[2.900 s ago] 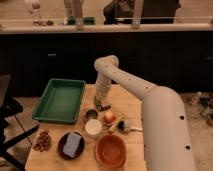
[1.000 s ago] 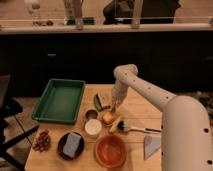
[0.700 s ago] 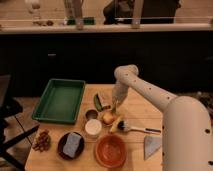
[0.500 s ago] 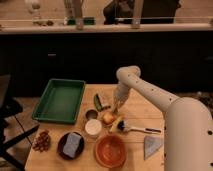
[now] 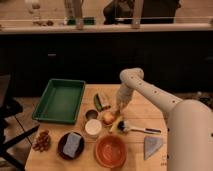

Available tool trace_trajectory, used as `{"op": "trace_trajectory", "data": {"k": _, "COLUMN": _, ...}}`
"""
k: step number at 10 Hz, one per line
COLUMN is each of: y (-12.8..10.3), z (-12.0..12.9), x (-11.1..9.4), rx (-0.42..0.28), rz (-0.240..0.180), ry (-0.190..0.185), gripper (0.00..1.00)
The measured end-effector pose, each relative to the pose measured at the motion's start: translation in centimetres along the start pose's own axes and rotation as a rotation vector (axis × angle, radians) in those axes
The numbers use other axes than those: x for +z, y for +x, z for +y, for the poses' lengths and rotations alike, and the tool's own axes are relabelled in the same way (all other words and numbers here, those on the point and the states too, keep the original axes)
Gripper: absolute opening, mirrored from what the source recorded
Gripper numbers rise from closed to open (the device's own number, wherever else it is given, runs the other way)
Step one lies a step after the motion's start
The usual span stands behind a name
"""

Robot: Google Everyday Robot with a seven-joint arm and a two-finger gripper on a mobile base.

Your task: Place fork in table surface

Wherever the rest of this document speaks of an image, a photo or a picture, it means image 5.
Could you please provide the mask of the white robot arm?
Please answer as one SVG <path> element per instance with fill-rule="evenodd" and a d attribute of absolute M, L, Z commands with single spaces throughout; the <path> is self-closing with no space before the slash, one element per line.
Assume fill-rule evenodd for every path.
<path fill-rule="evenodd" d="M 194 99 L 181 99 L 143 80 L 141 68 L 120 72 L 118 111 L 143 95 L 167 118 L 167 171 L 213 171 L 213 111 Z"/>

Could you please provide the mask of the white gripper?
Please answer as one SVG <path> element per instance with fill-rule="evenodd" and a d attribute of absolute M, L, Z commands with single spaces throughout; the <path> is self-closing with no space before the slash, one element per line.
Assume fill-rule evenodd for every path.
<path fill-rule="evenodd" d="M 132 100 L 133 89 L 129 88 L 125 84 L 122 84 L 116 94 L 116 108 L 118 111 L 122 111 Z"/>

